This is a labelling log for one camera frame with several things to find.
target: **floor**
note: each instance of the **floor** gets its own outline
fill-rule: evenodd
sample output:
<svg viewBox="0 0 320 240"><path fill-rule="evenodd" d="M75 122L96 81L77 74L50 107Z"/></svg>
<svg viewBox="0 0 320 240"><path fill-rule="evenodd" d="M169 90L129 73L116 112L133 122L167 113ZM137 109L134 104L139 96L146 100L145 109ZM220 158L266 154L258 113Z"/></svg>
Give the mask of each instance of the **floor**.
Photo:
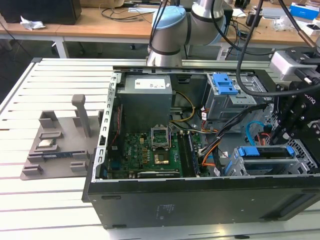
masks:
<svg viewBox="0 0 320 240"><path fill-rule="evenodd" d="M19 41L22 46L30 53L32 57L40 58L58 58L52 53L51 41ZM11 51L0 50L0 103L15 85L19 77L29 65L31 58L24 52L19 44L12 40ZM103 43L103 53L97 54L97 45L94 42L83 43L85 53L81 55L80 46L77 42L68 42L67 48L70 58L101 58L101 59L144 59L147 55L147 44L136 44L135 50L130 49L130 44L126 43ZM258 52L267 52L270 49L255 49ZM218 55L219 48L214 46L194 46L192 56L188 59L192 60L215 60ZM228 60L237 59L237 51L233 50L227 58ZM268 56L252 56L246 55L244 60L248 61L268 61Z"/></svg>

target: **desk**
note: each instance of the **desk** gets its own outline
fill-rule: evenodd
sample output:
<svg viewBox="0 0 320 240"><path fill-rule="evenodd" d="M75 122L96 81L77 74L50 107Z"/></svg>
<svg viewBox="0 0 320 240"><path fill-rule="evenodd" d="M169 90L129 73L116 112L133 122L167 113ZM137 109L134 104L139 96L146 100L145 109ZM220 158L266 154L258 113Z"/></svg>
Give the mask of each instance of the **desk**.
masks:
<svg viewBox="0 0 320 240"><path fill-rule="evenodd" d="M258 0L252 0L247 10L255 6ZM264 2L263 7L280 8L269 2ZM136 15L134 12L123 12L120 16L127 17ZM145 18L151 22L152 14L146 14ZM245 24L245 18L237 18ZM261 19L249 43L251 48L286 48L292 46L305 45L295 30L276 32L271 27L272 20ZM8 30L18 40L43 40L54 41L58 49L60 58L68 58L68 50L65 42L97 42L97 43L130 43L147 44L149 42L151 24L147 21L138 22L118 22L103 17L98 8L82 8L82 13L75 25L47 24L44 29L29 31L24 29L19 23L9 23ZM231 41L235 41L235 30L230 27L227 33ZM0 39L11 39L11 37L0 26ZM218 60L224 60L230 45L221 40L215 44L220 46Z"/></svg>
<svg viewBox="0 0 320 240"><path fill-rule="evenodd" d="M245 12L248 12L253 6L258 5L259 0L251 0ZM263 2L263 8L281 8L280 5L271 4L270 2ZM233 18L241 24L246 25L247 17ZM239 24L240 30L249 31L244 26ZM236 31L232 26L229 26L227 37L234 42L236 40ZM317 40L317 36L311 36L313 41ZM224 60L225 56L230 48L230 45L222 39L220 43L216 45L220 46L220 51L217 60ZM282 49L294 46L306 46L306 43L298 35L295 29L292 31L275 31L272 27L272 20L261 18L258 27L254 29L252 38L249 42L249 48L270 48L270 49Z"/></svg>
<svg viewBox="0 0 320 240"><path fill-rule="evenodd" d="M43 110L57 117L75 117L70 100L85 94L89 116L104 109L110 66L135 66L145 60L46 59L31 63L0 105L0 239L1 240L178 240L233 239L247 235L260 240L320 238L320 203L284 222L235 223L180 227L104 230L91 203L81 201L84 177L22 181L19 179ZM236 61L186 60L184 66L232 69ZM245 68L276 75L265 61L244 61Z"/></svg>

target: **motherboard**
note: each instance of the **motherboard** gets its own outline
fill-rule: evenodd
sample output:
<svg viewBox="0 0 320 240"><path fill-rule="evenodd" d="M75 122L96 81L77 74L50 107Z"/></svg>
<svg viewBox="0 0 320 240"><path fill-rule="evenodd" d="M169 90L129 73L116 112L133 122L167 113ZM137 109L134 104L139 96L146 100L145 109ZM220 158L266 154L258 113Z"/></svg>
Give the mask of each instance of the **motherboard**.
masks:
<svg viewBox="0 0 320 240"><path fill-rule="evenodd" d="M122 157L106 162L104 177L196 177L199 174L197 152L202 147L200 136L190 132L168 133L165 129L167 128L153 129L148 133L126 133Z"/></svg>

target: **wooden desk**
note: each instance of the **wooden desk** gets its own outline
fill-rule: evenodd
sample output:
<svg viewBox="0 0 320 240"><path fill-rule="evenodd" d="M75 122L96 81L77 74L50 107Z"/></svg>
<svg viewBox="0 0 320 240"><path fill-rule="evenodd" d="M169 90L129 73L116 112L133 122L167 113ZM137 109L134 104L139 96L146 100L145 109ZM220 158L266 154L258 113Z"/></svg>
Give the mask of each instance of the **wooden desk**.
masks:
<svg viewBox="0 0 320 240"><path fill-rule="evenodd" d="M247 11L255 6L258 0L251 0ZM265 8L280 8L279 5L264 2ZM123 9L117 9L116 12L122 12ZM115 18L123 18L137 15L135 12L122 12L114 14ZM146 14L144 17L151 22L153 14ZM242 24L246 24L246 17L236 18ZM19 23L8 24L8 30L18 40L44 40L56 42L57 50L61 58L68 58L68 50L65 42L97 42L97 43L130 43L147 44L149 42L151 24L144 21L119 22L108 19L101 15L98 8L82 8L82 13L75 25L46 24L47 28L29 31L24 29ZM305 45L297 32L278 31L271 26L272 20L261 19L259 26L253 33L249 47L252 48L285 48L297 45ZM227 33L231 41L235 41L236 33L233 27L230 27ZM0 39L11 39L9 35L0 27ZM230 45L224 39L215 44L220 47L218 60L223 60Z"/></svg>
<svg viewBox="0 0 320 240"><path fill-rule="evenodd" d="M258 5L259 0L251 0L249 6L245 9L245 12L248 12L253 6ZM281 8L280 5L271 4L270 2L264 2L262 5L263 8ZM246 25L247 17L238 17L234 18L241 24ZM247 30L244 26L239 25L240 30ZM234 42L236 40L236 31L233 27L229 27L227 37ZM312 36L312 40L316 41L317 36ZM303 39L298 35L295 29L292 31L275 31L272 26L272 20L261 18L258 27L254 29L250 43L253 44L268 44L268 45L305 45Z"/></svg>
<svg viewBox="0 0 320 240"><path fill-rule="evenodd" d="M25 29L20 23L7 23L5 28L11 34L56 36L56 31L60 26L61 24L45 24L45 28L30 31ZM6 30L1 25L0 34L7 34Z"/></svg>
<svg viewBox="0 0 320 240"><path fill-rule="evenodd" d="M120 13L127 8L117 9L115 12ZM110 16L112 12L106 11L104 14ZM125 18L138 15L138 12L122 12L113 14L113 18ZM152 21L153 14L146 14L144 18L149 22ZM82 13L75 25L61 25L57 31L57 36L76 36L76 37L98 37L98 38L134 38L149 39L151 24L138 17L143 21L119 22L108 19L101 15L99 8L82 8Z"/></svg>

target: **slotted aluminum platform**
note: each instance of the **slotted aluminum platform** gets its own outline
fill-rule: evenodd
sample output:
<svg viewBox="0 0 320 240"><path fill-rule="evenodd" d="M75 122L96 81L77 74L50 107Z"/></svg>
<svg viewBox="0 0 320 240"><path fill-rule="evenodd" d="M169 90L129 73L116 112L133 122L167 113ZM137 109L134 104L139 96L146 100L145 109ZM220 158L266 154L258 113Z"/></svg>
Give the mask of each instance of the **slotted aluminum platform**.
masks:
<svg viewBox="0 0 320 240"><path fill-rule="evenodd" d="M58 118L74 117L72 95L85 94L87 113L96 116L98 110L104 108L113 66L144 64L144 60L43 59L29 65L0 105L0 239L179 240L234 239L234 235L260 240L320 238L319 203L285 222L106 231L92 205L81 201L84 177L19 179L43 110L54 110ZM189 60L183 64L222 69L236 67L235 61ZM267 62L247 61L243 65L264 69L279 81L268 69ZM212 204L219 203L212 199Z"/></svg>

